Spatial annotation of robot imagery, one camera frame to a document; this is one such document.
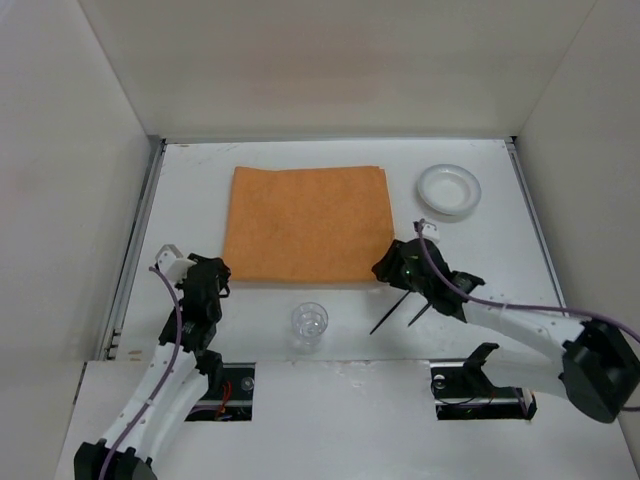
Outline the orange cloth placemat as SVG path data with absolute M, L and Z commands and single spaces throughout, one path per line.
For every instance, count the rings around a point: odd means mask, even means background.
M 237 281 L 371 282 L 393 238 L 378 166 L 234 171 L 223 258 Z

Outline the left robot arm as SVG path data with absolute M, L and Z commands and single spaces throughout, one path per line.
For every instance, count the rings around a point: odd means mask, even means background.
M 183 256 L 164 246 L 149 268 L 173 303 L 152 359 L 115 421 L 73 459 L 77 479 L 153 479 L 154 464 L 197 403 L 220 387 L 224 363 L 209 345 L 230 294 L 230 268 L 219 258 Z

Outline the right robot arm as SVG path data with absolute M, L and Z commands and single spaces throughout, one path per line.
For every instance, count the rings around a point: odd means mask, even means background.
M 534 350 L 518 356 L 485 342 L 468 357 L 431 368 L 435 398 L 451 407 L 513 390 L 568 400 L 587 417 L 611 423 L 639 385 L 631 333 L 613 320 L 561 307 L 521 306 L 493 293 L 473 274 L 452 270 L 437 246 L 423 238 L 395 240 L 372 268 L 376 279 L 422 295 L 439 314 L 498 332 Z

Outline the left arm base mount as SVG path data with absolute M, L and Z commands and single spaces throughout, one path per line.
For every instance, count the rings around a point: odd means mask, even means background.
M 248 422 L 253 415 L 256 365 L 226 363 L 221 378 L 187 415 L 187 422 Z

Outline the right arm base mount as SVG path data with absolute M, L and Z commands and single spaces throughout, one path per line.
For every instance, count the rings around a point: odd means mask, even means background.
M 483 343 L 466 358 L 430 363 L 430 391 L 438 420 L 533 419 L 537 402 L 532 391 L 497 387 L 482 370 L 498 348 L 496 343 Z

